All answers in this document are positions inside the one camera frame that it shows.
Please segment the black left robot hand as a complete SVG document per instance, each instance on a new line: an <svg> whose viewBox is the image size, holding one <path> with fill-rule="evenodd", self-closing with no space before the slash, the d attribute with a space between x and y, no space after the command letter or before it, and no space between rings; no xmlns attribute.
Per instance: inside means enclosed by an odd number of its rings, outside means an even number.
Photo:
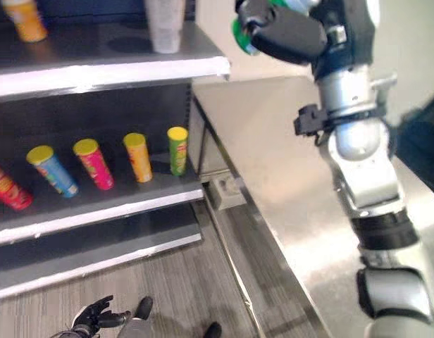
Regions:
<svg viewBox="0 0 434 338"><path fill-rule="evenodd" d="M74 318L72 331L79 332L83 337L92 337L103 328L119 327L131 317L130 311L114 313L109 310L113 295L85 306Z"/></svg>

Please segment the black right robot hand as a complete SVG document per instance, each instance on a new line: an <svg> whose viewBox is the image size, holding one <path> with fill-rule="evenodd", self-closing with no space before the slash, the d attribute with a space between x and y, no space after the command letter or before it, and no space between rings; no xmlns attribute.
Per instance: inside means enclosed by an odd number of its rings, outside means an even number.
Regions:
<svg viewBox="0 0 434 338"><path fill-rule="evenodd" d="M263 53L280 61L306 65L326 49L323 24L309 16L318 1L236 1L232 33L251 56Z"/></svg>

